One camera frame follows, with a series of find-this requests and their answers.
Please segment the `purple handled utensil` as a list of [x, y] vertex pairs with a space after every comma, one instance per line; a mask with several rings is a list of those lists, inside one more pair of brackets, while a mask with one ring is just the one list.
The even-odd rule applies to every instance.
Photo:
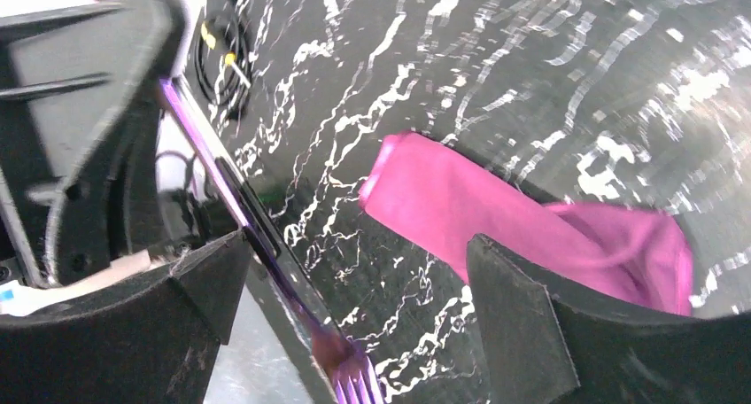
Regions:
[[159, 79], [159, 94], [204, 165], [206, 177], [215, 185], [228, 212], [282, 294], [287, 308], [311, 336], [313, 357], [326, 371], [337, 401], [383, 403], [383, 393], [367, 354], [340, 330], [323, 323], [284, 274], [279, 262], [284, 255], [283, 247], [275, 241], [272, 223], [260, 210], [257, 196], [247, 183], [238, 179], [228, 160], [214, 154], [209, 145], [210, 135], [199, 127], [198, 116], [190, 113], [178, 84], [171, 79]]

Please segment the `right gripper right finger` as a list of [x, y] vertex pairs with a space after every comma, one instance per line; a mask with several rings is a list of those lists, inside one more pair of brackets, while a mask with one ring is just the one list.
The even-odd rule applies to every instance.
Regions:
[[467, 267], [499, 403], [747, 403], [750, 316], [698, 319], [633, 305], [485, 235]]

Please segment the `purple cloth napkin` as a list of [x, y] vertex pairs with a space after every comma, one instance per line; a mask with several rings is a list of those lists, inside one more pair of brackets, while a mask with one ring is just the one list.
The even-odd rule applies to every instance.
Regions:
[[414, 132], [384, 138], [360, 205], [461, 278], [468, 275], [469, 241], [484, 234], [608, 296], [676, 315], [692, 312], [693, 256], [671, 216], [602, 203], [540, 204]]

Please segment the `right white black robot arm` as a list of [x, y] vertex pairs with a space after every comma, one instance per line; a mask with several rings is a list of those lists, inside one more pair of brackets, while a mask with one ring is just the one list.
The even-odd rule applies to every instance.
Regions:
[[[155, 180], [155, 84], [174, 61], [179, 0], [114, 0], [1, 21], [1, 248], [34, 291], [121, 255], [166, 264], [29, 316], [1, 319], [4, 403], [200, 403], [217, 386], [241, 291], [271, 298], [271, 339], [300, 316], [232, 231], [178, 260]], [[626, 303], [512, 253], [468, 246], [497, 403], [747, 403], [750, 316], [681, 317]]]

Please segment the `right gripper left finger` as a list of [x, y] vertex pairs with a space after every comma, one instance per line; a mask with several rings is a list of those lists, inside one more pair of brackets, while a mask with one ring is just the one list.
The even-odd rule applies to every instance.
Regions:
[[2, 402], [201, 402], [251, 258], [233, 232], [103, 290], [3, 316]]

